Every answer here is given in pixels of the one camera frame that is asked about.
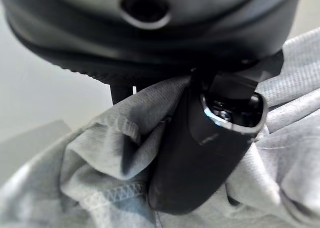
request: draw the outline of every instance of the cloth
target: cloth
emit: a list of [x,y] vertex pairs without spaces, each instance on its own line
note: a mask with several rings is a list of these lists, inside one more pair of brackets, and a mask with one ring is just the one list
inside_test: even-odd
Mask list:
[[149,165],[189,77],[116,104],[24,165],[0,191],[0,227],[320,227],[320,29],[286,42],[280,76],[257,91],[266,125],[225,184],[194,212],[146,201]]

